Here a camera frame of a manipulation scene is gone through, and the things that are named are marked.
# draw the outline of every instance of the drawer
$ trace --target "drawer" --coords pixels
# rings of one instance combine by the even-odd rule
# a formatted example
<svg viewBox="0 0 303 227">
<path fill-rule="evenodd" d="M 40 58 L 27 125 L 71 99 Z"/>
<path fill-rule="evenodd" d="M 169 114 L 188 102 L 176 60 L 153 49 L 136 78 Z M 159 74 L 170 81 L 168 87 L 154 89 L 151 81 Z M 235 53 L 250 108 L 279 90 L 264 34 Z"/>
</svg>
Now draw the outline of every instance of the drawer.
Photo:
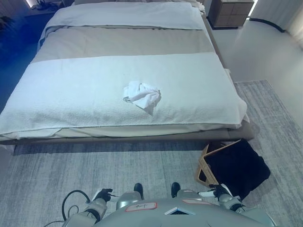
<svg viewBox="0 0 303 227">
<path fill-rule="evenodd" d="M 223 16 L 223 15 L 230 15 L 230 14 L 232 14 L 232 9 L 233 9 L 234 5 L 235 5 L 234 3 L 225 3 L 225 4 L 222 4 L 219 15 Z"/>
<path fill-rule="evenodd" d="M 248 15 L 250 13 L 252 3 L 235 3 L 232 9 L 232 15 Z"/>
<path fill-rule="evenodd" d="M 247 15 L 230 15 L 228 19 L 228 26 L 243 26 Z"/>
<path fill-rule="evenodd" d="M 216 24 L 214 25 L 214 27 L 227 26 L 229 17 L 230 16 L 218 16 Z"/>
</svg>

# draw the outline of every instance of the sticker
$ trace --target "sticker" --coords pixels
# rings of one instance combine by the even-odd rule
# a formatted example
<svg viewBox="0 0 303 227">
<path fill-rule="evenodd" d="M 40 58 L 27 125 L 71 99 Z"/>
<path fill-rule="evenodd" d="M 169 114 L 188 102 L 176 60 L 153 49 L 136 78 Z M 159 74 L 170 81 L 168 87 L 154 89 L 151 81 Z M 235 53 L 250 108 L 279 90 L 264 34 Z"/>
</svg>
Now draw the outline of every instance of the sticker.
<svg viewBox="0 0 303 227">
<path fill-rule="evenodd" d="M 184 203 L 188 203 L 188 204 L 204 204 L 204 205 L 211 205 L 211 203 L 208 202 L 204 202 L 201 200 L 182 200 Z"/>
<path fill-rule="evenodd" d="M 147 203 L 140 203 L 136 205 L 129 206 L 126 208 L 126 212 L 131 211 L 139 211 L 139 210 L 153 210 L 158 207 L 158 204 L 156 202 L 147 202 Z"/>
</svg>

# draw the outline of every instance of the black bag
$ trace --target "black bag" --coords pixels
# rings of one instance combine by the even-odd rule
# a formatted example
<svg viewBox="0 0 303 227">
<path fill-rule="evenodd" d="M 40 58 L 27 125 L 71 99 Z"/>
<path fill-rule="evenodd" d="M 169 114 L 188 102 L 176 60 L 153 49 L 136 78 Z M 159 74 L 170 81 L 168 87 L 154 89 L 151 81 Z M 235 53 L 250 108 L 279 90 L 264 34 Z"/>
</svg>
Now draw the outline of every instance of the black bag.
<svg viewBox="0 0 303 227">
<path fill-rule="evenodd" d="M 205 160 L 217 181 L 242 200 L 270 176 L 263 158 L 244 139 L 205 157 Z"/>
</svg>

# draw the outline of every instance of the rug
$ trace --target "rug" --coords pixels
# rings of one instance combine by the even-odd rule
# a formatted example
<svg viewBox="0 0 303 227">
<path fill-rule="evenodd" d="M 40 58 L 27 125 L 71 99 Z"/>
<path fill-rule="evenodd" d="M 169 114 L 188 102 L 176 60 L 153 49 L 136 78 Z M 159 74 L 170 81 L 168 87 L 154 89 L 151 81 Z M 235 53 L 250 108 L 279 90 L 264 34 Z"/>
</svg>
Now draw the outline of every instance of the rug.
<svg viewBox="0 0 303 227">
<path fill-rule="evenodd" d="M 301 227 L 303 132 L 267 81 L 235 86 L 248 103 L 255 133 L 250 144 L 271 170 L 270 178 L 243 203 L 262 208 L 278 225 Z M 0 185 L 0 226 L 42 227 L 62 220 L 62 200 L 74 189 L 91 198 L 100 188 L 121 195 L 140 182 L 146 199 L 170 197 L 174 181 L 183 189 L 208 190 L 194 181 L 204 146 L 203 141 L 19 145 Z M 74 194 L 66 207 L 78 204 L 81 210 L 84 202 Z M 108 206 L 107 215 L 115 210 L 115 204 Z"/>
</svg>

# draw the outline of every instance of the white bedsheet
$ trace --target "white bedsheet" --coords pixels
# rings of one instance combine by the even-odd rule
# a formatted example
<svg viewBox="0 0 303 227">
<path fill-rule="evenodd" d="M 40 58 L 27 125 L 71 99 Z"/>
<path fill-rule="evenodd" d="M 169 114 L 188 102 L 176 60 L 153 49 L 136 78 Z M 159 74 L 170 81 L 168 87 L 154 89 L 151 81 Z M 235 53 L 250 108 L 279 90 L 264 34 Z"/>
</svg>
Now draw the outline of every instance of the white bedsheet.
<svg viewBox="0 0 303 227">
<path fill-rule="evenodd" d="M 188 2 L 103 2 L 62 8 L 46 24 L 39 45 L 51 27 L 58 26 L 152 26 L 202 30 L 198 8 Z"/>
<path fill-rule="evenodd" d="M 122 100 L 131 80 L 161 90 L 152 115 Z M 0 134 L 201 123 L 239 128 L 246 108 L 211 52 L 50 60 L 29 65 L 0 115 Z"/>
</svg>

